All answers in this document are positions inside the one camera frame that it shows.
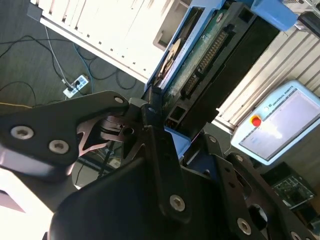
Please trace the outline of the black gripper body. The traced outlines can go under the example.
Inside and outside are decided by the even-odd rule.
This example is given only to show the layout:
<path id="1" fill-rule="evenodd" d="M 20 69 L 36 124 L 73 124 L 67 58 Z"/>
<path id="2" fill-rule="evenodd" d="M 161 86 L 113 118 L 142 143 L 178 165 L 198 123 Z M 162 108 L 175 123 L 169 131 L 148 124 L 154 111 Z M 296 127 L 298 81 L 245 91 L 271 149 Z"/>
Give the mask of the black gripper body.
<path id="1" fill-rule="evenodd" d="M 217 186 L 182 168 L 191 218 L 165 217 L 147 162 L 133 163 L 72 193 L 53 215 L 51 240 L 234 240 Z"/>

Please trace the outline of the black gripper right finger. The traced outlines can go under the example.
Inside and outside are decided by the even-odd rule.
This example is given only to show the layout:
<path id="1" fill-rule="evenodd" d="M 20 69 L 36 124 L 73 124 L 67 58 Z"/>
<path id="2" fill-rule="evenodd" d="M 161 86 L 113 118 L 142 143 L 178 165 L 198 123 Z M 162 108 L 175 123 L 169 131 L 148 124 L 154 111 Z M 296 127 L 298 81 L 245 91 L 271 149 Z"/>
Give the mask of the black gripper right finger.
<path id="1" fill-rule="evenodd" d="M 209 134 L 201 133 L 199 138 L 206 157 L 200 164 L 202 171 L 217 181 L 233 239 L 314 239 L 249 160 L 238 153 L 224 157 L 218 140 Z"/>

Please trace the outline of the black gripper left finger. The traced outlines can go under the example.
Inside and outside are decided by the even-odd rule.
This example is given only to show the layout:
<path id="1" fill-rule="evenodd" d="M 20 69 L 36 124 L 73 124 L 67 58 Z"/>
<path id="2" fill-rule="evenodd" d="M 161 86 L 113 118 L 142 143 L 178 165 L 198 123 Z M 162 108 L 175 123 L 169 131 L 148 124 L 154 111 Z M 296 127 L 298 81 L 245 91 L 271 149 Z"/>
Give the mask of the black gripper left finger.
<path id="1" fill-rule="evenodd" d="M 76 160 L 107 144 L 122 143 L 121 166 L 147 162 L 156 206 L 167 218 L 187 220 L 187 196 L 173 137 L 162 122 L 161 89 L 127 100 L 103 91 L 0 118 L 0 166 L 56 208 L 76 190 Z"/>

